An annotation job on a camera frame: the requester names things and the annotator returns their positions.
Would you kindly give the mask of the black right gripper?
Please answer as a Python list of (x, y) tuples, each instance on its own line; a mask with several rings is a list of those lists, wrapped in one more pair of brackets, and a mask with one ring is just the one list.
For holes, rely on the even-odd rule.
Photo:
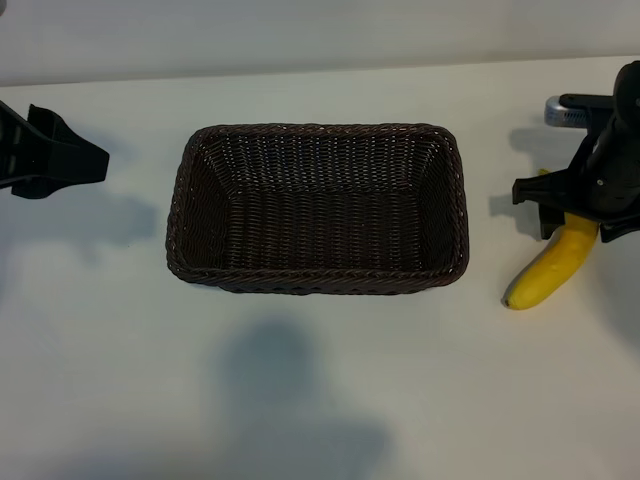
[(603, 243), (639, 231), (639, 127), (612, 108), (569, 111), (580, 114), (587, 131), (569, 166), (517, 179), (512, 201), (539, 204), (542, 240), (565, 225), (565, 212), (600, 223)]

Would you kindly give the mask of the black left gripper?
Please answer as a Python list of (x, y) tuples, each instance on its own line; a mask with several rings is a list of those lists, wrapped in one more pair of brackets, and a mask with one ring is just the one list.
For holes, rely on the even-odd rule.
[(77, 135), (55, 112), (31, 105), (22, 118), (1, 105), (1, 187), (20, 198), (47, 198), (105, 180), (109, 154)]

